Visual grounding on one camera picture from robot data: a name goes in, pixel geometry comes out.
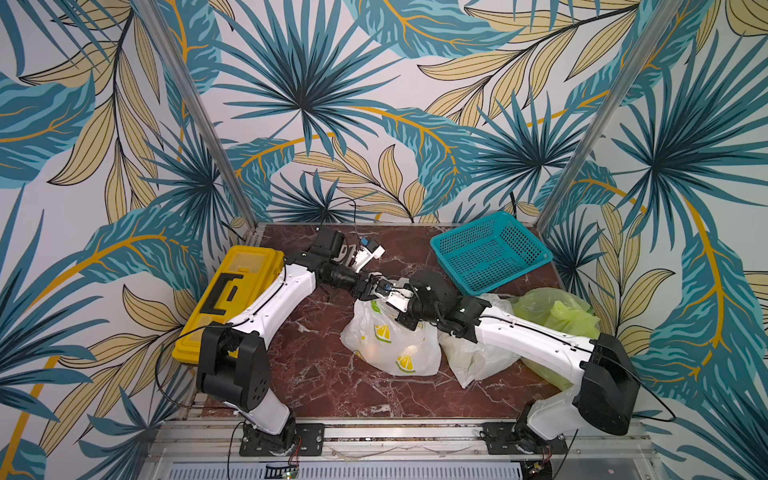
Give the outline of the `white lemon plastic bag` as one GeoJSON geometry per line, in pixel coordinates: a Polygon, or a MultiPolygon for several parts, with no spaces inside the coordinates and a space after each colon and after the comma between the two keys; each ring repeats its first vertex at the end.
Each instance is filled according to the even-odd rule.
{"type": "Polygon", "coordinates": [[[520,359],[510,350],[481,342],[472,343],[445,332],[438,334],[438,342],[463,389],[509,368],[520,359]]]}

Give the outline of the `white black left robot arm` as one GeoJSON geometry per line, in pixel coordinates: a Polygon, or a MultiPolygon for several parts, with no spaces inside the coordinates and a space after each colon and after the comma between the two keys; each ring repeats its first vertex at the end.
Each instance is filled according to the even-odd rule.
{"type": "Polygon", "coordinates": [[[337,257],[344,236],[326,227],[304,250],[286,255],[281,273],[251,306],[225,324],[202,331],[197,388],[235,409],[267,438],[290,442],[296,435],[295,415],[271,389],[268,347],[283,323],[319,285],[344,290],[357,300],[373,300],[388,287],[380,274],[363,268],[385,249],[362,239],[354,261],[337,257]]]}

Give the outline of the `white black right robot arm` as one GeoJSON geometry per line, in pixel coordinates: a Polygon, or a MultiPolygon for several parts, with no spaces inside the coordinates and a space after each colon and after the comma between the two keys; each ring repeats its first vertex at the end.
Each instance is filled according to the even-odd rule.
{"type": "Polygon", "coordinates": [[[455,338],[532,360],[569,382],[566,390],[524,408],[515,423],[519,441],[544,444],[585,426],[615,436],[628,432],[640,381],[617,338],[590,339],[523,320],[485,299],[458,294],[430,271],[376,292],[409,329],[429,323],[455,338]]]}

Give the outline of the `green avocado plastic bag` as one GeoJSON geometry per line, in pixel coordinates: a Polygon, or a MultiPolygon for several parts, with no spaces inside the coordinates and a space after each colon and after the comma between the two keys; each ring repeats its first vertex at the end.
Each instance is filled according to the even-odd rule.
{"type": "Polygon", "coordinates": [[[597,339],[600,319],[589,303],[567,291],[538,288],[511,301],[513,313],[561,333],[597,339]]]}

